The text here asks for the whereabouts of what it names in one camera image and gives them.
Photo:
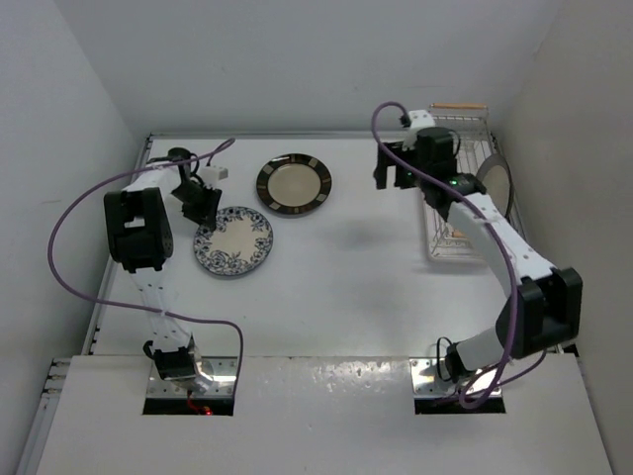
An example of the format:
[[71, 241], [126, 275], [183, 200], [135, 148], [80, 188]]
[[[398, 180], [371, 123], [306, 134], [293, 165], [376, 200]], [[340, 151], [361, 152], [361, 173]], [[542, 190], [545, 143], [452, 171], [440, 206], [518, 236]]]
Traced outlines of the blue floral plate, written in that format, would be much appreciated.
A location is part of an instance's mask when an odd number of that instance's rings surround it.
[[193, 240], [197, 261], [210, 273], [237, 277], [255, 270], [270, 254], [273, 229], [264, 215], [247, 207], [218, 210], [216, 228], [200, 225]]

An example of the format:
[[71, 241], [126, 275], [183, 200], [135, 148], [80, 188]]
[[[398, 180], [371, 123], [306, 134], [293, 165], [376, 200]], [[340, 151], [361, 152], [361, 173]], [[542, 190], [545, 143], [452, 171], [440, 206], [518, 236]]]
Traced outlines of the grey rimmed cream plate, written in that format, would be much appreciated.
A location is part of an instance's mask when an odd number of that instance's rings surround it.
[[500, 153], [488, 156], [476, 177], [486, 187], [497, 209], [508, 220], [514, 201], [514, 184], [507, 160]]

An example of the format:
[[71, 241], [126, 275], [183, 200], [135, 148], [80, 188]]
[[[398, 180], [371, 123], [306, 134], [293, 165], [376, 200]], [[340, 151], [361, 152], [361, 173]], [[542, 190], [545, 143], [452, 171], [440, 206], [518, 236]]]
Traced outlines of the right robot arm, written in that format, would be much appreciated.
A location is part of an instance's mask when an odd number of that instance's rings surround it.
[[449, 343], [438, 368], [453, 384], [577, 337], [584, 287], [577, 270], [560, 269], [530, 247], [478, 175], [460, 170], [460, 144], [450, 129], [418, 129], [402, 142], [379, 142], [374, 171], [379, 189], [390, 166], [397, 187], [417, 187], [425, 204], [466, 236], [506, 297], [492, 327]]

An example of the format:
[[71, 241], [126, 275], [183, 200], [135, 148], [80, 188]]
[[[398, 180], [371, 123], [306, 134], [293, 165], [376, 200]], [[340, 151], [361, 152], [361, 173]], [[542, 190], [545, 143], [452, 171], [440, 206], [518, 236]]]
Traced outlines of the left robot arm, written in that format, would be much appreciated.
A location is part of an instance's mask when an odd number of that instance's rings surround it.
[[186, 148], [171, 148], [123, 190], [106, 193], [104, 208], [111, 256], [130, 274], [147, 307], [152, 337], [143, 352], [161, 380], [203, 393], [214, 382], [212, 370], [191, 329], [167, 315], [174, 293], [165, 288], [167, 262], [174, 252], [165, 199], [178, 200], [186, 220], [214, 229], [222, 197], [218, 184], [228, 177], [224, 167], [207, 163], [199, 169], [194, 157]]

